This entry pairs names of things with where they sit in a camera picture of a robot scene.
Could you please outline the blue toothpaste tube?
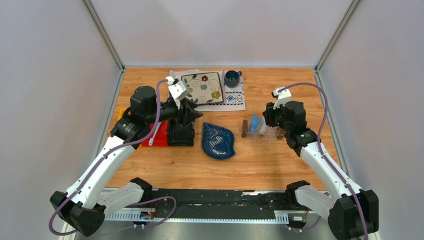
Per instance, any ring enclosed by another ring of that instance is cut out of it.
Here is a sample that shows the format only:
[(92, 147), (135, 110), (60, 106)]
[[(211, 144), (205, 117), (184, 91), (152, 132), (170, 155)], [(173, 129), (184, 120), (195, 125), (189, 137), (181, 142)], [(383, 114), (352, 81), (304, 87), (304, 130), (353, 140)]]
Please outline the blue toothpaste tube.
[(248, 127), (248, 133), (253, 135), (256, 132), (260, 123), (261, 119), (256, 114), (253, 114), (251, 117), (250, 125)]

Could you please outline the white toothbrush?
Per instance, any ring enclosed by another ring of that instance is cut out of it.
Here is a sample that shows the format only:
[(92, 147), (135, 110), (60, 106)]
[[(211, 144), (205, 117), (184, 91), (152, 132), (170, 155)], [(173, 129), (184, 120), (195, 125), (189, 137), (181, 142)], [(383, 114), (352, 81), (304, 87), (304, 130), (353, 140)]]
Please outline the white toothbrush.
[(153, 144), (154, 144), (155, 137), (156, 137), (156, 135), (157, 135), (158, 130), (160, 129), (161, 124), (162, 124), (161, 122), (158, 122), (158, 124), (157, 124), (156, 128), (154, 129), (154, 133), (153, 133), (153, 135), (152, 135), (152, 136), (151, 136), (151, 138), (149, 139), (148, 145), (149, 145), (150, 147), (151, 147), (151, 146), (153, 146)]

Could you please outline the white toothpaste tube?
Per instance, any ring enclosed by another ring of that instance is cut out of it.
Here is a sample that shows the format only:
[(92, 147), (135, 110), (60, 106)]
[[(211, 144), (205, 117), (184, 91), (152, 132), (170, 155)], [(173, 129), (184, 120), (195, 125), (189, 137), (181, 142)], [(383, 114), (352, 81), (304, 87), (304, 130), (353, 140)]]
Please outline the white toothpaste tube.
[(267, 130), (266, 119), (263, 117), (261, 119), (261, 122), (260, 122), (259, 126), (258, 126), (258, 134), (259, 135), (264, 135), (265, 132), (266, 132), (266, 130)]

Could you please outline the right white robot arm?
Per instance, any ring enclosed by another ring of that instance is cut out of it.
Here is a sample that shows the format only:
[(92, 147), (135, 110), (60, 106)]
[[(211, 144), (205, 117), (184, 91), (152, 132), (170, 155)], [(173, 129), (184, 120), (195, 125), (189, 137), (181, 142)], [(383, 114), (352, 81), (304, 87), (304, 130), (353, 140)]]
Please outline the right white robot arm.
[(367, 238), (377, 232), (377, 194), (356, 184), (333, 160), (318, 135), (307, 127), (303, 102), (288, 101), (279, 106), (269, 102), (262, 115), (267, 126), (283, 129), (287, 145), (314, 170), (328, 191), (324, 194), (305, 180), (293, 182), (286, 187), (286, 205), (316, 212), (337, 240)]

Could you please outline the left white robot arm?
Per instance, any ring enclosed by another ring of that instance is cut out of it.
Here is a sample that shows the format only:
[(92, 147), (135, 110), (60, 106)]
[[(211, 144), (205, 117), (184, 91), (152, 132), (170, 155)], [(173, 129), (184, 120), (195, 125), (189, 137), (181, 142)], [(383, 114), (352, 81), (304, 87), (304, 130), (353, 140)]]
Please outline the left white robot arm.
[(145, 208), (152, 203), (151, 185), (138, 177), (117, 190), (103, 190), (121, 164), (154, 134), (159, 123), (174, 120), (187, 126), (203, 116), (197, 105), (187, 100), (187, 86), (172, 84), (168, 92), (169, 98), (162, 102), (158, 87), (141, 86), (134, 91), (129, 107), (88, 169), (66, 191), (51, 195), (53, 217), (69, 224), (74, 233), (89, 237), (106, 217), (120, 209), (133, 204)]

